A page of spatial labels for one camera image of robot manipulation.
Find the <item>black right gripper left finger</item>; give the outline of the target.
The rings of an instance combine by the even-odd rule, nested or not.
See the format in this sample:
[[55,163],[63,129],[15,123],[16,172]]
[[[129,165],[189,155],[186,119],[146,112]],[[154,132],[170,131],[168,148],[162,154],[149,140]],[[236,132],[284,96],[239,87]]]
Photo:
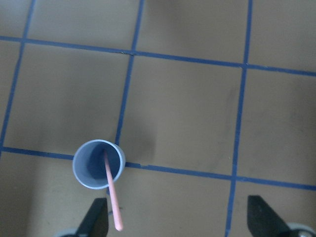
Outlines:
[[106,198],[96,198],[79,225],[77,237],[106,237],[109,230]]

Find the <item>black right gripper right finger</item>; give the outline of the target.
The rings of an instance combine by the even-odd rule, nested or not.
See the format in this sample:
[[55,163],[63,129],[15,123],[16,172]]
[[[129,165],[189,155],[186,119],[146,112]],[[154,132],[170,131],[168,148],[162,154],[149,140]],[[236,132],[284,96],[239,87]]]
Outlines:
[[253,237],[288,237],[289,226],[258,195],[247,198],[247,227]]

